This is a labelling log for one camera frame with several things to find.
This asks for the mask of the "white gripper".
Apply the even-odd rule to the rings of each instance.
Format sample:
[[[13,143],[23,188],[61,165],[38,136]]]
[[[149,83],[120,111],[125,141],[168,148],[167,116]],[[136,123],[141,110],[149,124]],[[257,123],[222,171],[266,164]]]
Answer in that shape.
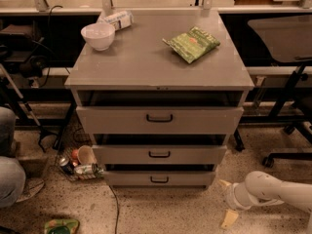
[[[225,189],[225,201],[232,209],[227,209],[220,227],[229,229],[237,220],[239,214],[236,211],[246,211],[252,207],[250,194],[244,182],[234,182],[220,179],[218,183]]]

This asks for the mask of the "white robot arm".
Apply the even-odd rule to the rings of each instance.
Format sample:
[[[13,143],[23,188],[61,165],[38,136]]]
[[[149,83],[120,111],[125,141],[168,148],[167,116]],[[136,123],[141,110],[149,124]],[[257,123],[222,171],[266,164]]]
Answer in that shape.
[[[261,171],[253,171],[246,175],[243,182],[230,183],[220,179],[224,199],[228,205],[222,229],[228,229],[238,218],[239,211],[251,207],[289,204],[310,214],[306,234],[312,234],[312,185],[290,182]]]

